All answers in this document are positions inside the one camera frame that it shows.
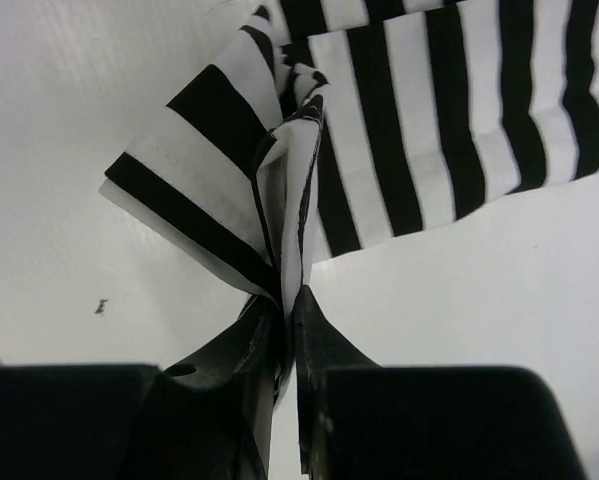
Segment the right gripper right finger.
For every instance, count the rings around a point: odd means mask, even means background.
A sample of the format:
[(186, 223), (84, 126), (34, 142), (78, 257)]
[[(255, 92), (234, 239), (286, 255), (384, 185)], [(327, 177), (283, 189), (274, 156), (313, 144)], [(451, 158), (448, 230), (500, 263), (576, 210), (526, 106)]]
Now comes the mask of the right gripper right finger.
[(312, 479), (582, 479), (555, 396), (512, 366), (382, 367), (303, 287), (293, 309), (299, 449)]

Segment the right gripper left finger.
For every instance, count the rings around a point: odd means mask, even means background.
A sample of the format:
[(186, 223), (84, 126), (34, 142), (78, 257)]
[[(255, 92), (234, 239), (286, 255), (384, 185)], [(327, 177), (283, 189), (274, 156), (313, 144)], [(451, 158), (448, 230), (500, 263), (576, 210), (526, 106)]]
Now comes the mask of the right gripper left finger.
[(250, 299), (167, 369), (0, 367), (0, 479), (264, 479), (278, 309)]

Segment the black white striped tank top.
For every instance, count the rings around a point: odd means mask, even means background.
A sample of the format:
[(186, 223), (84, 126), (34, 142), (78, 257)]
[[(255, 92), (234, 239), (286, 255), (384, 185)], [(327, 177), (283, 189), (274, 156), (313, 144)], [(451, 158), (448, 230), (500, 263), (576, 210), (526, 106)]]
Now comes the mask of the black white striped tank top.
[(293, 309), (319, 261), (599, 172), (599, 1), (260, 1), (101, 193)]

